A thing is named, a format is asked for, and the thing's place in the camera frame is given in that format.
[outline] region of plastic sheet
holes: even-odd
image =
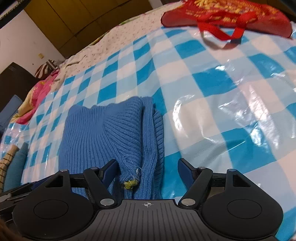
[[[180,157],[214,172],[235,168],[282,206],[277,237],[288,240],[296,220],[295,37],[295,32],[286,39],[246,31],[238,44],[197,28],[161,28],[66,79],[28,126],[8,128],[0,152],[28,141],[22,181],[42,179],[57,171],[63,123],[73,104],[91,107],[152,96],[164,120],[163,198],[186,192],[177,171]],[[104,76],[114,63],[116,75]]]

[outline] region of silver screw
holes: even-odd
[[[110,206],[114,203],[114,200],[111,198],[104,198],[100,201],[100,203],[104,206]]]
[[[192,206],[195,204],[195,201],[191,198],[185,198],[181,201],[181,203],[185,206]]]

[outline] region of brown wardrobe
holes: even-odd
[[[148,0],[32,0],[25,11],[69,57],[119,23],[151,9]]]

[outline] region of rolled beige striped cloth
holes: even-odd
[[[16,145],[12,145],[11,149],[0,160],[0,193],[3,192],[7,168],[18,150],[19,148]]]

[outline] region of white wall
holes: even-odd
[[[64,57],[24,10],[0,29],[0,73],[15,62],[34,75],[48,59],[63,60]]]
[[[152,8],[158,8],[163,5],[160,0],[149,0],[149,2]]]

